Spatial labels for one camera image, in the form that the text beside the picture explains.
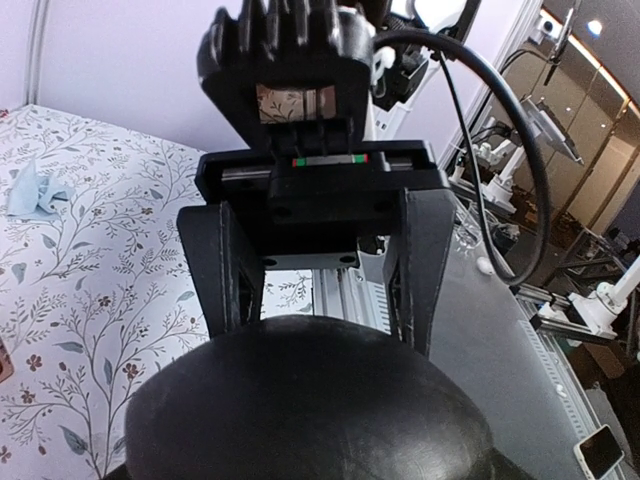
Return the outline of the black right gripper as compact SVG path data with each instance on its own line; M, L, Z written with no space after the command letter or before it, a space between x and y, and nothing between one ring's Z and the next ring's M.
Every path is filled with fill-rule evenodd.
M390 235L391 335L428 356L456 216L419 141L368 136L374 38L387 1L246 1L219 8L198 54L200 86L245 142L209 153L206 205L177 228L211 338L260 320L265 268L344 264Z

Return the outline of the black glasses case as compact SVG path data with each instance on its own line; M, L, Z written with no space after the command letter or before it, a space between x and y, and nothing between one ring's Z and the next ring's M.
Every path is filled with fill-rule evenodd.
M273 317L217 336L130 399L114 479L523 479L471 399L369 327Z

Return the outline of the light blue cloth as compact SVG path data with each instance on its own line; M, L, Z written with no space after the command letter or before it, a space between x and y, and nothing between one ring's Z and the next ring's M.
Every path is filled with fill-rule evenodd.
M32 160L16 175L7 198L6 214L13 220L55 222L60 219L60 203L69 202L73 187L51 174L38 172Z

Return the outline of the brown sunglasses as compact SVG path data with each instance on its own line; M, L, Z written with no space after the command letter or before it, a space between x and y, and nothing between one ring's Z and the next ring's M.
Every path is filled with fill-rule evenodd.
M4 342L0 339L0 382L6 381L15 372L9 351Z

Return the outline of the white smartphone on desk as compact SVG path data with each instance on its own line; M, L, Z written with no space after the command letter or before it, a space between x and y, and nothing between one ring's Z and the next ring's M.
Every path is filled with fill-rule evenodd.
M576 460L589 480L604 479L624 459L625 453L609 425L603 425L573 448Z

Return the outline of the front aluminium rail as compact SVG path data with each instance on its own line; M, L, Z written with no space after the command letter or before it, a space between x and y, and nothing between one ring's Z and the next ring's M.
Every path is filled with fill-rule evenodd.
M378 236L369 250L359 251L359 264L312 271L314 314L364 325L390 334L383 266L388 239Z

